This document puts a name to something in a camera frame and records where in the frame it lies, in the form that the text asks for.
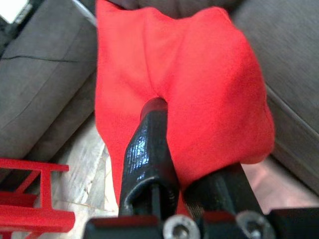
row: red fabric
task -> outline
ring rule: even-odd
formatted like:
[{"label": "red fabric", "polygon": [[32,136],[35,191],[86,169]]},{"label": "red fabric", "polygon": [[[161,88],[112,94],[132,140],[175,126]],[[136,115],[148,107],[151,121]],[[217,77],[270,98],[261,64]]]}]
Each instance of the red fabric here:
[{"label": "red fabric", "polygon": [[167,141],[183,189],[272,150],[259,65],[224,10],[175,20],[154,8],[126,11],[98,0],[97,19],[96,124],[112,159],[117,200],[125,149],[154,97],[168,103]]}]

